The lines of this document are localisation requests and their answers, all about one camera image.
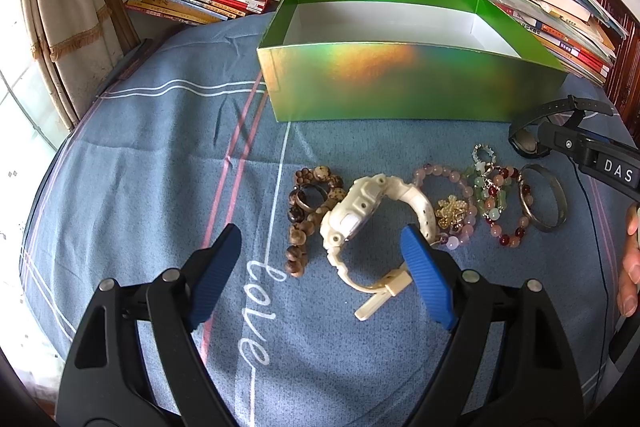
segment metal screw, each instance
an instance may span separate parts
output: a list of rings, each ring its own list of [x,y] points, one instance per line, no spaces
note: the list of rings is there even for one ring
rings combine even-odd
[[[480,280],[480,274],[473,270],[464,270],[462,279],[468,283],[474,284]]]
[[[177,268],[170,268],[162,272],[162,280],[164,282],[174,282],[180,278],[180,270]]]
[[[100,281],[98,284],[98,288],[100,288],[101,292],[108,292],[116,285],[116,282],[113,279],[104,279]]]
[[[535,279],[529,279],[527,281],[527,288],[529,288],[532,292],[538,293],[542,290],[542,282]]]

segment white watch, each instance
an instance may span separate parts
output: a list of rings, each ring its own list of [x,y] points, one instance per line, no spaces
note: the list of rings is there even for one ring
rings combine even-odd
[[[374,294],[355,312],[361,321],[368,319],[389,298],[398,295],[412,282],[406,264],[402,263],[372,285],[360,285],[351,279],[349,269],[340,259],[345,243],[360,231],[385,196],[392,200],[404,201],[411,206],[418,218],[420,232],[428,243],[434,243],[437,238],[433,207],[418,187],[404,183],[396,176],[384,174],[360,178],[353,182],[347,196],[324,215],[320,234],[329,263],[337,268],[340,279],[355,290]]]

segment black watch strap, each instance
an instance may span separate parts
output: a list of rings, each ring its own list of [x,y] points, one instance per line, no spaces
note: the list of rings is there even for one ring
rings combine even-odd
[[[569,111],[582,112],[582,115],[576,115],[578,118],[572,118],[572,124],[575,126],[577,126],[582,118],[584,118],[585,111],[593,111],[607,116],[613,116],[613,108],[609,103],[601,102],[600,100],[593,100],[591,98],[576,98],[570,94],[567,98],[562,100],[543,103],[542,105],[533,107],[532,109],[517,115],[509,126],[509,143],[511,143],[511,146],[519,155],[524,156],[525,158],[540,158],[548,155],[551,151],[549,147],[536,143],[535,150],[524,148],[522,144],[519,143],[519,136],[517,135],[519,132],[522,132],[525,127],[537,122],[541,118]]]

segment finger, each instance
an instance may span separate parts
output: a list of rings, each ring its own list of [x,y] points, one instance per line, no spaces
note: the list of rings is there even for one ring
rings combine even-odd
[[[626,211],[626,233],[634,235],[638,231],[638,206],[632,204]]]
[[[625,317],[630,317],[638,307],[638,290],[625,271],[620,272],[618,282],[618,309]]]
[[[640,283],[640,248],[636,234],[626,236],[622,267],[633,283]]]

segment blue bedsheet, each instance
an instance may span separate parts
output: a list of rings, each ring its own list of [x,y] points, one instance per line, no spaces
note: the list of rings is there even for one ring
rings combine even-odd
[[[353,312],[364,296],[338,279],[318,235],[310,240],[305,276],[286,277],[293,172],[327,164],[348,185],[379,172],[410,180],[426,161],[465,168],[477,142],[494,147],[503,164],[526,162],[508,145],[503,123],[276,123],[255,53],[269,17],[190,28],[94,104],[52,166],[25,232],[20,272],[28,303],[65,355],[101,279],[148,282],[182,265],[232,221],[243,234],[241,258],[212,323],[201,325],[194,341],[240,425],[400,426],[436,367],[447,333],[429,320],[414,285],[359,322]],[[562,90],[606,100],[573,76]],[[589,115],[584,125],[632,143],[618,116]],[[606,309],[591,217],[569,160],[553,153],[540,163],[567,194],[565,226],[549,234],[531,229],[511,250],[480,223],[469,245],[453,255],[492,282],[520,286],[535,277],[544,283],[588,399]],[[609,338],[630,201],[580,179],[593,207],[610,296]],[[427,179],[425,190],[434,204],[451,192],[448,182],[435,178]],[[544,200],[541,193],[538,208]],[[501,220],[507,232],[516,227],[517,208],[512,199]],[[383,202],[345,253],[354,278],[373,280],[397,267],[399,231],[414,219],[406,205]],[[159,403],[174,409],[150,328],[140,330]],[[488,359],[495,359],[497,338],[492,335]],[[485,367],[470,407],[482,403],[490,377]]]

